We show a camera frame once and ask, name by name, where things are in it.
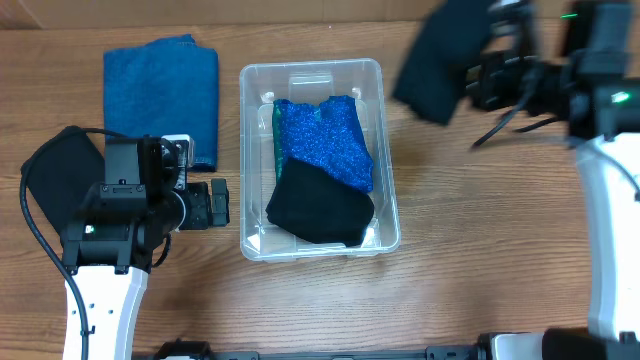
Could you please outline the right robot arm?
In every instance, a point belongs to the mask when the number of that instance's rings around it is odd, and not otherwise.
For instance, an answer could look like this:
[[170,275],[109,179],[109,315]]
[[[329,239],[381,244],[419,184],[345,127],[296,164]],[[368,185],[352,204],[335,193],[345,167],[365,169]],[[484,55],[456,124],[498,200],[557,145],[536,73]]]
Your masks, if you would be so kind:
[[482,359],[635,359],[639,355],[639,82],[627,76],[627,1],[576,1],[564,20],[563,63],[541,58],[534,7],[499,1],[494,34],[511,49],[485,55],[468,75],[476,108],[519,111],[538,126],[563,122],[587,213],[591,296],[585,328],[484,335]]

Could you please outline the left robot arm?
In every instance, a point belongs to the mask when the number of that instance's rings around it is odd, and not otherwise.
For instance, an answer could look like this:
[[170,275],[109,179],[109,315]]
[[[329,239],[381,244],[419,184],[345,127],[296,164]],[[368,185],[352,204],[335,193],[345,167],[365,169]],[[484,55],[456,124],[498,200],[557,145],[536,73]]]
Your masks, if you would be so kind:
[[229,222],[225,180],[190,183],[186,135],[112,138],[105,175],[61,233],[67,289],[66,359],[129,359],[151,270],[178,231]]

